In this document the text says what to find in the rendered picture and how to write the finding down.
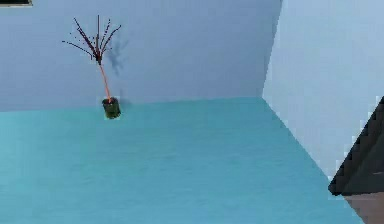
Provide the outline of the dark grey room door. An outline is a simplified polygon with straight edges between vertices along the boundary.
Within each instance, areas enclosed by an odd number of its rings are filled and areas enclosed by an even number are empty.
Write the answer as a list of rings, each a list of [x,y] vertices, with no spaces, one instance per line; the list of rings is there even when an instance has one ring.
[[[384,96],[328,185],[334,196],[384,192]]]

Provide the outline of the dark framed picture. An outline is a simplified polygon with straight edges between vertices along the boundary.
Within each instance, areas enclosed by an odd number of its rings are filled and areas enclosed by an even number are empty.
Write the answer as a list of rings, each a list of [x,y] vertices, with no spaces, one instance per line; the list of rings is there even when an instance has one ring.
[[[31,6],[32,0],[0,0],[0,7]]]

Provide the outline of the house plant in green pot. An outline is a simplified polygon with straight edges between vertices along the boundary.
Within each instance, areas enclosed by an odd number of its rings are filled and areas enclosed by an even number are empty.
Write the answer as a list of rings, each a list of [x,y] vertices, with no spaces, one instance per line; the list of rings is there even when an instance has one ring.
[[[76,24],[76,31],[80,35],[80,37],[76,38],[76,40],[83,43],[84,47],[81,47],[78,44],[65,40],[63,40],[63,43],[80,49],[90,57],[91,61],[95,61],[98,68],[100,69],[104,85],[105,97],[101,100],[101,104],[104,109],[105,117],[110,120],[119,118],[121,115],[120,103],[118,98],[114,97],[110,92],[107,75],[103,66],[103,59],[105,52],[107,50],[111,50],[111,47],[109,47],[109,43],[111,42],[115,33],[121,29],[121,25],[119,25],[113,30],[110,30],[111,20],[108,20],[103,34],[100,34],[100,16],[97,16],[97,32],[94,36],[88,36],[85,30],[81,27],[78,20],[74,19],[74,22]]]

